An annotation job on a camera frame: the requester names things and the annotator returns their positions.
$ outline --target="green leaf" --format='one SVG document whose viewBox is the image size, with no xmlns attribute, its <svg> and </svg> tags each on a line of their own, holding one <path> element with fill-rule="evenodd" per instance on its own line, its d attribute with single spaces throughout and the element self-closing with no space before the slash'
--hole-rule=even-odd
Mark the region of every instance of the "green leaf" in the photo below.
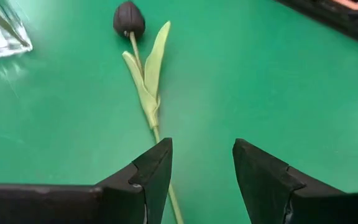
<svg viewBox="0 0 358 224">
<path fill-rule="evenodd" d="M 154 98 L 157 98 L 158 95 L 158 81 L 160 79 L 161 62 L 170 27 L 171 22 L 168 21 L 158 32 L 153 49 L 147 57 L 144 68 L 145 86 Z"/>
<path fill-rule="evenodd" d="M 150 128 L 158 126 L 158 108 L 160 106 L 160 98 L 154 98 L 144 86 L 142 73 L 140 72 L 139 66 L 136 63 L 136 58 L 129 52 L 122 53 L 122 57 L 127 63 L 129 71 L 134 79 L 137 92 L 139 94 L 140 103 L 143 107 L 144 113 L 146 114 L 147 120 L 149 121 Z"/>
</svg>

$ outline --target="clear glass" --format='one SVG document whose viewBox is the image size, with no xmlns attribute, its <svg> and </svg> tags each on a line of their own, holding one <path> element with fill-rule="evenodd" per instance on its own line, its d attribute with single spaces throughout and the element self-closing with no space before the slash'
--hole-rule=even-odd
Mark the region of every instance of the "clear glass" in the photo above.
<svg viewBox="0 0 358 224">
<path fill-rule="evenodd" d="M 6 0 L 0 0 L 0 16 L 12 27 L 13 31 L 27 43 L 27 45 L 21 44 L 16 37 L 0 26 L 0 57 L 31 51 L 32 44 L 23 23 L 15 13 L 11 3 Z"/>
</svg>

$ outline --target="green table surface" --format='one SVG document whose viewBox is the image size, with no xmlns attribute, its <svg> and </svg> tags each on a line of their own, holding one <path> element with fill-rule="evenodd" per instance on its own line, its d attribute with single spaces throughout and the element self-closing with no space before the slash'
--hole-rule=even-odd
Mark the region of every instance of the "green table surface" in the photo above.
<svg viewBox="0 0 358 224">
<path fill-rule="evenodd" d="M 121 2 L 16 1 L 34 51 L 0 59 L 0 182 L 94 184 L 154 145 L 112 29 Z M 186 223 L 250 223 L 235 138 L 358 191 L 358 42 L 272 0 L 135 3 L 143 59 L 172 22 L 160 129 Z"/>
</svg>

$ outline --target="black object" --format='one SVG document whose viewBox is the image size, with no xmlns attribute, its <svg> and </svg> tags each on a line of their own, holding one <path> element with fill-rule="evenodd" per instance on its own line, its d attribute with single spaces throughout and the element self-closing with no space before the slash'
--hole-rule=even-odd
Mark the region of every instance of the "black object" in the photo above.
<svg viewBox="0 0 358 224">
<path fill-rule="evenodd" d="M 96 185 L 0 184 L 0 223 L 161 223 L 171 168 L 165 138 Z"/>
<path fill-rule="evenodd" d="M 233 148 L 252 224 L 358 224 L 358 194 L 316 180 L 243 139 Z"/>
<path fill-rule="evenodd" d="M 113 27 L 116 32 L 123 37 L 129 37 L 129 33 L 133 32 L 138 39 L 143 35 L 146 29 L 146 23 L 136 5 L 128 1 L 122 3 L 116 9 Z"/>
<path fill-rule="evenodd" d="M 277 0 L 293 9 L 358 38 L 358 10 L 332 0 Z"/>
</svg>

